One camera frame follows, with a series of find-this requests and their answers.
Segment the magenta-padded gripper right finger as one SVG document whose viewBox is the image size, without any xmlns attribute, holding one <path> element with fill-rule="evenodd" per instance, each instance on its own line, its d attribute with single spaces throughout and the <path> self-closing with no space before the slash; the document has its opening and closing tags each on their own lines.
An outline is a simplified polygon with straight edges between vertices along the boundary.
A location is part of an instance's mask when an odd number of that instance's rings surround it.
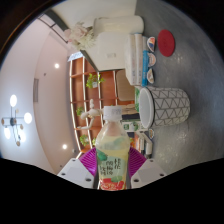
<svg viewBox="0 0 224 224">
<path fill-rule="evenodd" d="M 135 148 L 130 148 L 128 160 L 130 188 L 141 188 L 166 176 L 154 159 L 146 159 Z"/>
</svg>

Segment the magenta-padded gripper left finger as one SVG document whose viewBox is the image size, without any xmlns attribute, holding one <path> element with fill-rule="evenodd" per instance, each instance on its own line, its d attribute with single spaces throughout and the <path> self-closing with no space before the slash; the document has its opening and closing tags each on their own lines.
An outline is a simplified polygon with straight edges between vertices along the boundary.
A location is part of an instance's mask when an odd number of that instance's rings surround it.
<svg viewBox="0 0 224 224">
<path fill-rule="evenodd" d="M 58 176 L 78 186 L 96 189 L 98 187 L 96 149 L 90 149 L 79 158 L 71 158 Z"/>
</svg>

